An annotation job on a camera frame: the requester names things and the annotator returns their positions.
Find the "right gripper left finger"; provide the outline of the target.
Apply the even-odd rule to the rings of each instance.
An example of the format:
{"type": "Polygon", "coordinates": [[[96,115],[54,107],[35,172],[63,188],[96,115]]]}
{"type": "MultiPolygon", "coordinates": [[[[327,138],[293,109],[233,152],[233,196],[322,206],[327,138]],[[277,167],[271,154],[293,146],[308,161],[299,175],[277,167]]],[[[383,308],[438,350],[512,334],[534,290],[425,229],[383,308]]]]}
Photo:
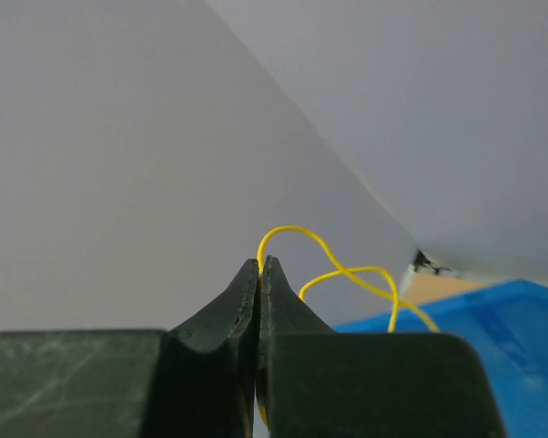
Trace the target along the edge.
{"type": "Polygon", "coordinates": [[[0,332],[0,437],[249,437],[258,264],[170,330],[0,332]]]}

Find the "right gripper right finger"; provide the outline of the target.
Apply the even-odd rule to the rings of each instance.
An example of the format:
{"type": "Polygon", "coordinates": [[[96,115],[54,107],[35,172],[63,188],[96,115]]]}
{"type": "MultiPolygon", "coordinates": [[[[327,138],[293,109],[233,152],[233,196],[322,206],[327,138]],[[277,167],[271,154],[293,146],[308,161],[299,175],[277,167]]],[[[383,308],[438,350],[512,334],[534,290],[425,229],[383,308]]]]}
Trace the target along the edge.
{"type": "Polygon", "coordinates": [[[273,437],[502,437],[485,370],[442,333],[340,333],[291,289],[276,257],[259,280],[256,397],[273,437]]]}

